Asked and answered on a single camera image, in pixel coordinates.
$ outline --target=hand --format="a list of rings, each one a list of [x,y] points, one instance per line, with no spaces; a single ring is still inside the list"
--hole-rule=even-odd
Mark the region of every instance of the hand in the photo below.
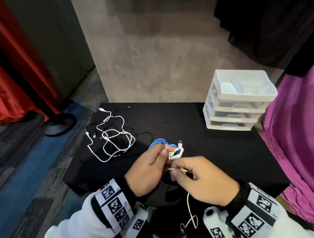
[[[193,198],[205,203],[226,206],[240,189],[238,182],[202,156],[175,159],[171,167],[193,173],[190,179],[180,170],[170,171],[172,181],[177,181]]]
[[[169,151],[175,149],[164,144],[156,144],[143,153],[124,176],[130,189],[137,197],[150,193],[159,183],[164,166],[171,165]]]

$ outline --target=red curtain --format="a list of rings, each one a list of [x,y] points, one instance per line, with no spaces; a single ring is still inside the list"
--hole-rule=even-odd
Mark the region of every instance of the red curtain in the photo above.
[[[50,72],[22,29],[0,0],[0,50],[55,113],[60,95]],[[0,124],[21,120],[27,111],[41,110],[0,66]]]

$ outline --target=person's left hand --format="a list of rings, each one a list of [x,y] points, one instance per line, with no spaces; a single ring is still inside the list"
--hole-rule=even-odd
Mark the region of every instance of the person's left hand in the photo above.
[[[168,160],[169,151],[174,151],[174,148],[168,146],[165,150],[164,144],[153,145],[126,173],[127,184],[137,197],[150,193],[158,185],[165,165],[172,163],[172,160]]]

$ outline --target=blue cable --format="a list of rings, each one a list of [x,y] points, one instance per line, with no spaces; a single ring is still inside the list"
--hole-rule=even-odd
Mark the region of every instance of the blue cable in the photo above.
[[[164,144],[164,145],[169,145],[169,146],[171,146],[171,147],[173,147],[173,148],[175,148],[175,149],[178,148],[178,146],[177,146],[176,144],[168,144],[168,142],[166,142],[166,141],[165,141],[164,139],[162,139],[162,138],[159,138],[159,139],[154,140],[153,143],[151,143],[148,148],[151,148],[153,145],[158,144],[158,143],[162,143],[162,144]]]

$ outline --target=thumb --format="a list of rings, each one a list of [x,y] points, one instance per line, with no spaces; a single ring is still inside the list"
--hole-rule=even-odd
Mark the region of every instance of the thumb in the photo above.
[[[190,179],[185,173],[179,169],[171,170],[171,179],[176,180],[188,193],[191,193],[194,180]]]
[[[156,167],[158,167],[158,169],[162,171],[168,158],[169,158],[168,150],[162,149],[159,155],[157,156],[154,164],[156,165]]]

